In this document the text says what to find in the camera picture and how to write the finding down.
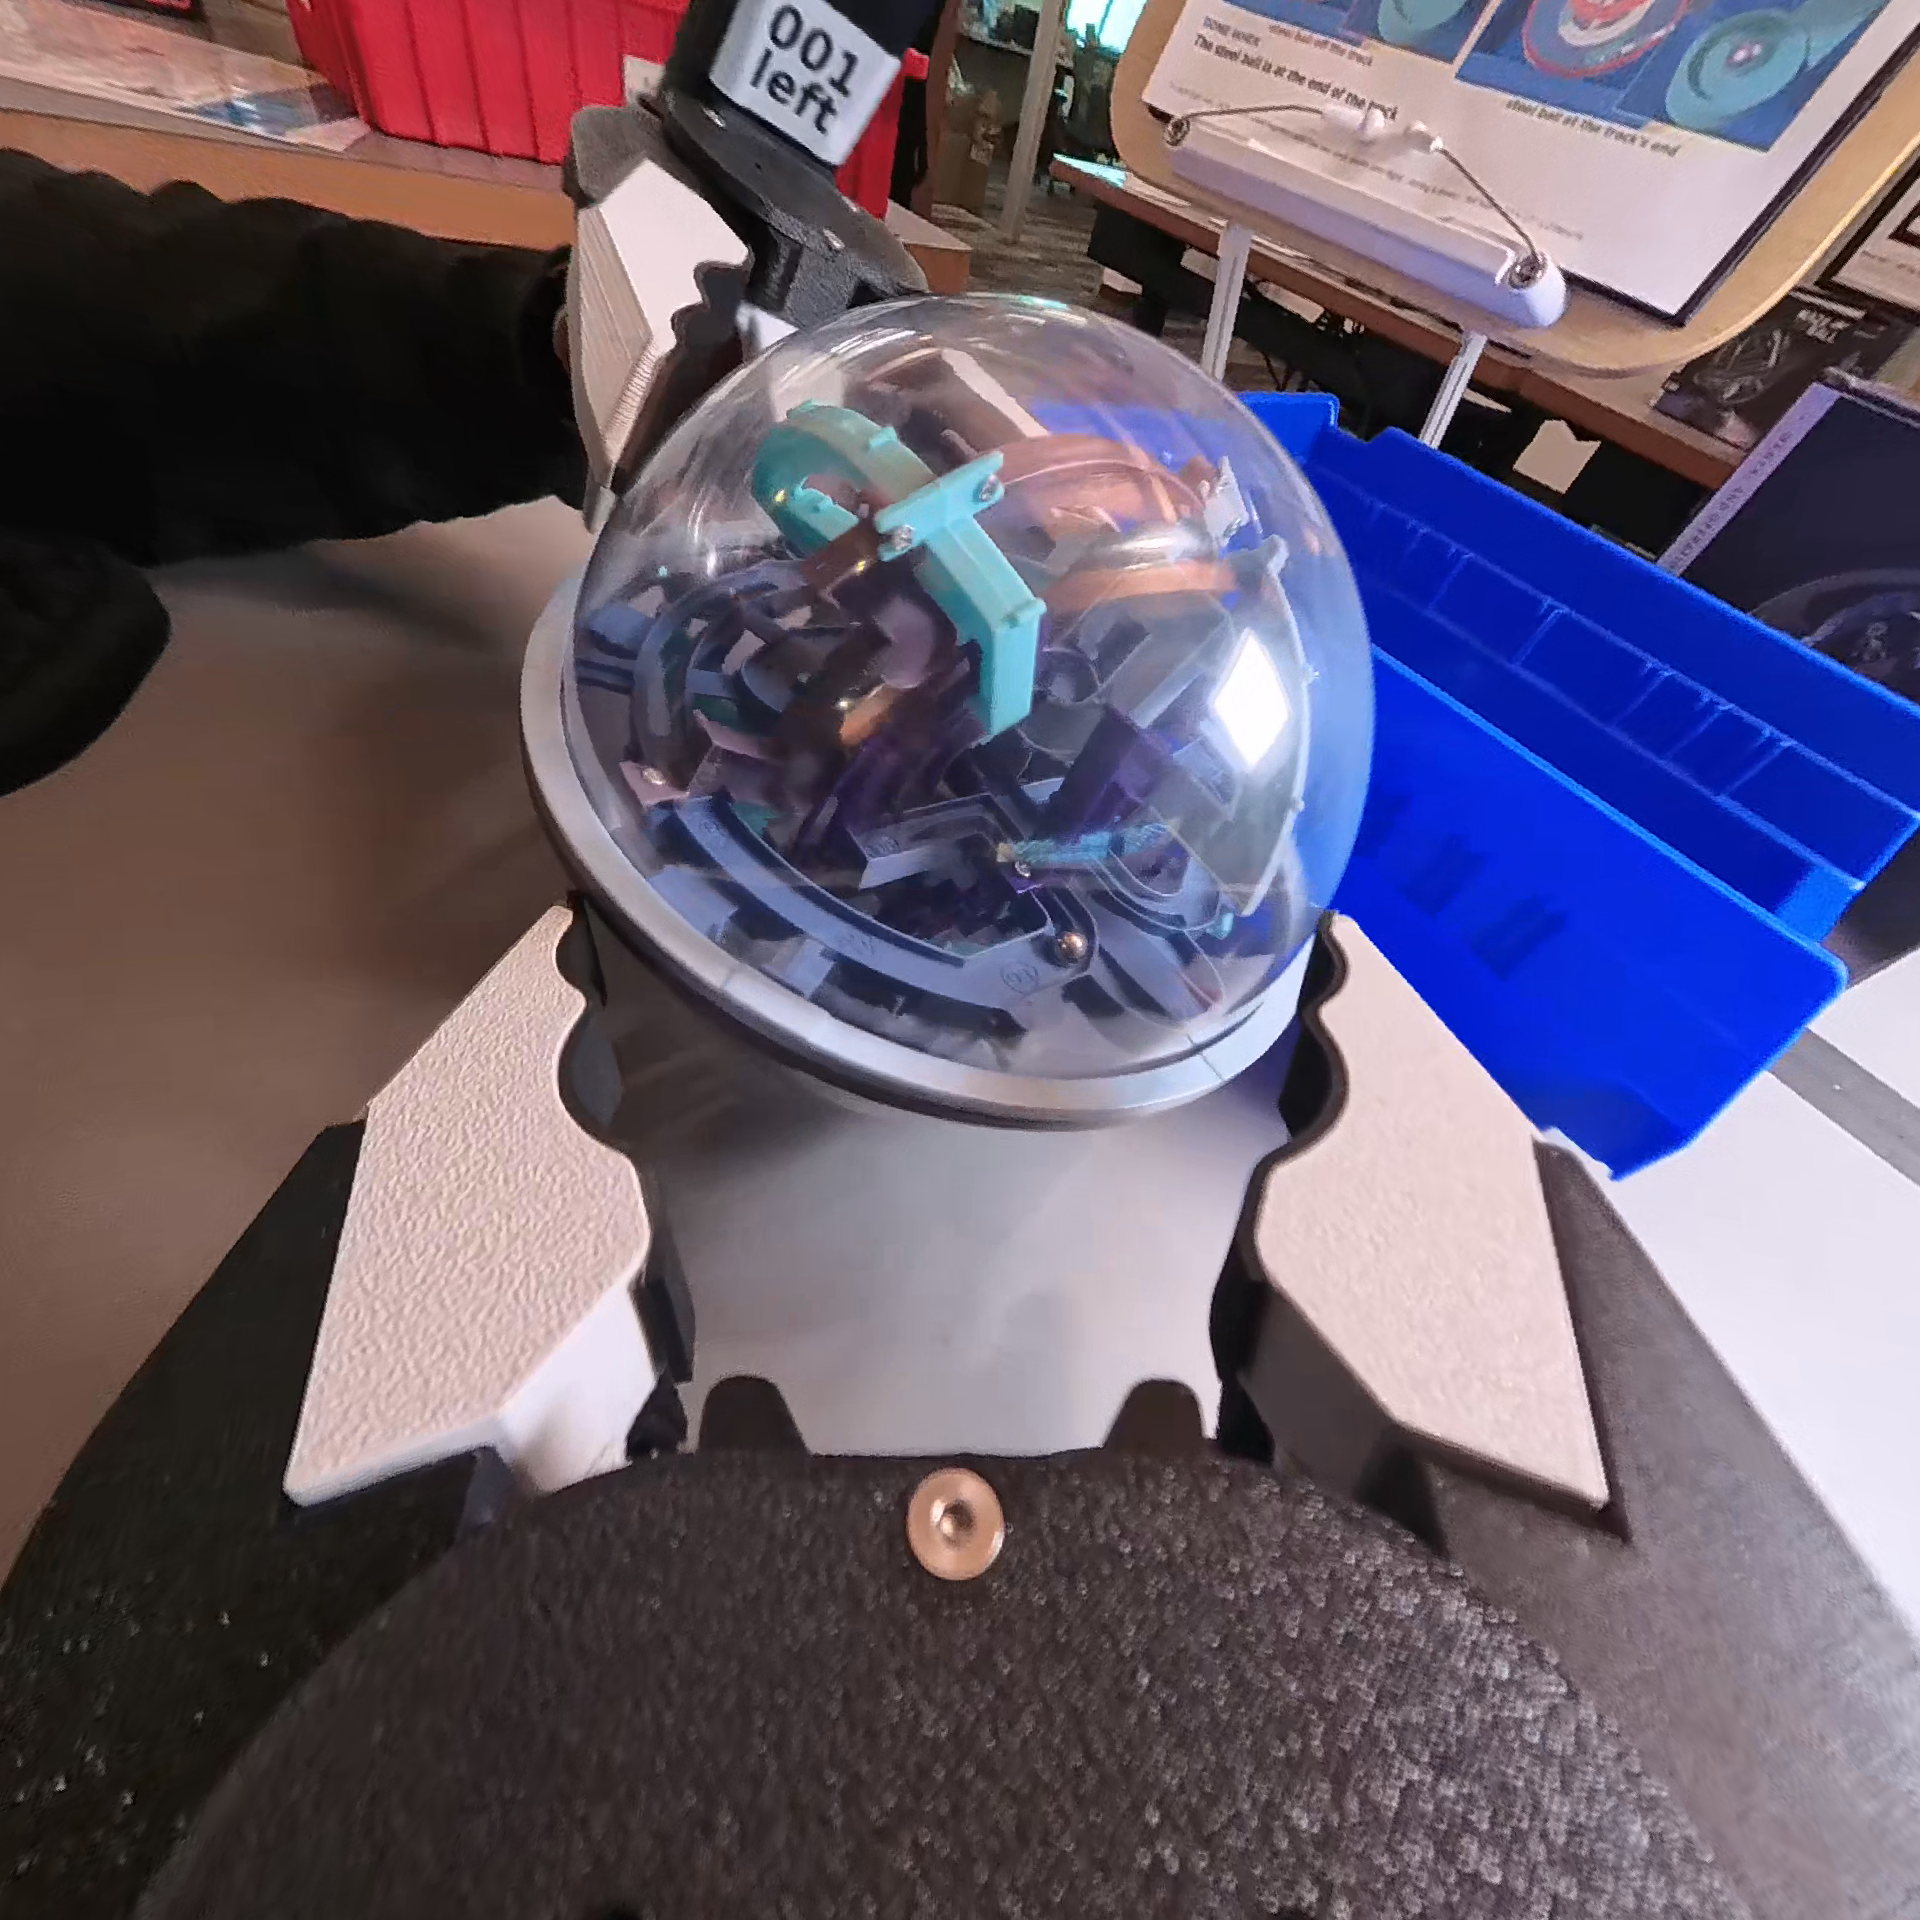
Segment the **red plastic bin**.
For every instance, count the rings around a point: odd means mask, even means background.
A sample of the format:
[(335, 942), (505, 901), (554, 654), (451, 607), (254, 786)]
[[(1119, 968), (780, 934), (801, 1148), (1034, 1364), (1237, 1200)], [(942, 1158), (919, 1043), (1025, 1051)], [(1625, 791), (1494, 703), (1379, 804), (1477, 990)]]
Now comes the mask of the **red plastic bin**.
[(373, 130), (559, 162), (583, 107), (663, 64), (684, 3), (287, 3), (300, 56)]

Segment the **blue plastic bin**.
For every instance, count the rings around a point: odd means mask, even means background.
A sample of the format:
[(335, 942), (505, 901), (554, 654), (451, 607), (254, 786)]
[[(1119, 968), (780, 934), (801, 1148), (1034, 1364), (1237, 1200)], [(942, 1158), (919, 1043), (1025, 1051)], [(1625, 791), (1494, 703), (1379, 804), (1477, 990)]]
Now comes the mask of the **blue plastic bin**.
[(1692, 1144), (1843, 990), (1915, 836), (1915, 709), (1329, 395), (1247, 392), (1375, 647), (1334, 912), (1523, 1112), (1613, 1175)]

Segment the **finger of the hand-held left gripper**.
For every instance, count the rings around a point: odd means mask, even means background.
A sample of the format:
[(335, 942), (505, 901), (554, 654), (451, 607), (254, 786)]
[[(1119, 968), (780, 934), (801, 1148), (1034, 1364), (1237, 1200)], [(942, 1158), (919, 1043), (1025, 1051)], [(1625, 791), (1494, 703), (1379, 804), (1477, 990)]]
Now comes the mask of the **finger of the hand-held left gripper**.
[(603, 519), (739, 357), (751, 248), (702, 188), (641, 157), (575, 207), (564, 338), (583, 516)]

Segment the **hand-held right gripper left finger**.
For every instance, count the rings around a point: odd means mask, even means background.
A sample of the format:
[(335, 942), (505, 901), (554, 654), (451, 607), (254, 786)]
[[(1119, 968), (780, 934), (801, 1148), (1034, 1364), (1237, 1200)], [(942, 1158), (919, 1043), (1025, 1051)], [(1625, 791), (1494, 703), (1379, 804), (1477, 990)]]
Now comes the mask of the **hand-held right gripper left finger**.
[(596, 982), (549, 908), (370, 1096), (281, 1491), (324, 1507), (492, 1454), (538, 1496), (620, 1472), (679, 1378), (644, 1324), (666, 1248), (593, 1117)]

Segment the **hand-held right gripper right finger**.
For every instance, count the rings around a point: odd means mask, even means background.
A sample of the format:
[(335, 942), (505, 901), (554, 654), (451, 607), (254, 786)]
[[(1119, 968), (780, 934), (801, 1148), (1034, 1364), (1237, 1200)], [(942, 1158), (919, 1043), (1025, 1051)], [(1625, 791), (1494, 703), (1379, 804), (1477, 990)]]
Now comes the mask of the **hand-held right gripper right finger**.
[(1606, 1520), (1531, 1123), (1346, 917), (1314, 932), (1283, 1056), (1285, 1139), (1214, 1290), (1221, 1448), (1350, 1500), (1451, 1472)]

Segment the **dark blue maze ball box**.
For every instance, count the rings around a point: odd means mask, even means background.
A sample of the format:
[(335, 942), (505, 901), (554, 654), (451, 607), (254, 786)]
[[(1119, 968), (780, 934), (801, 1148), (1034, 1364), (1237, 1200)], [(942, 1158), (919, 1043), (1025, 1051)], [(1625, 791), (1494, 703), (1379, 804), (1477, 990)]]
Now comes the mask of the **dark blue maze ball box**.
[(1791, 293), (1654, 410), (1739, 454), (1659, 564), (1915, 703), (1915, 322)]

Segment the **clear plastic maze ball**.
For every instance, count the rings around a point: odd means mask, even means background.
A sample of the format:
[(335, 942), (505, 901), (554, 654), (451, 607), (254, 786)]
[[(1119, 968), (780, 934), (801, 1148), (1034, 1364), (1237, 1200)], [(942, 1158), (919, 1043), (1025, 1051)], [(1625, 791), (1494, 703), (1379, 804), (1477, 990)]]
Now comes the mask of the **clear plastic maze ball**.
[(1250, 399), (1082, 307), (924, 294), (766, 348), (641, 464), (518, 738), (670, 987), (853, 1092), (1073, 1128), (1294, 1019), (1375, 668)]

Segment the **wooden instruction board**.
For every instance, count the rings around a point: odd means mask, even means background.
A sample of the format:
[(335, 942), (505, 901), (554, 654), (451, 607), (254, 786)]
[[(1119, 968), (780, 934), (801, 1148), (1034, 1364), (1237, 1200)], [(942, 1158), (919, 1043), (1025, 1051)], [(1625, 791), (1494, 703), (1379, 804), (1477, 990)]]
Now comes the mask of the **wooden instruction board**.
[[(1915, 3), (1189, 3), (1149, 5), (1123, 56), (1125, 168), (1225, 226), (1578, 370), (1661, 349), (1653, 324), (1753, 304), (1797, 275), (1746, 269), (1781, 230), (1799, 261), (1915, 149)], [(1531, 226), (1567, 314), (1519, 330), (1170, 168), (1161, 130), (1191, 107), (1380, 106), (1444, 138)]]

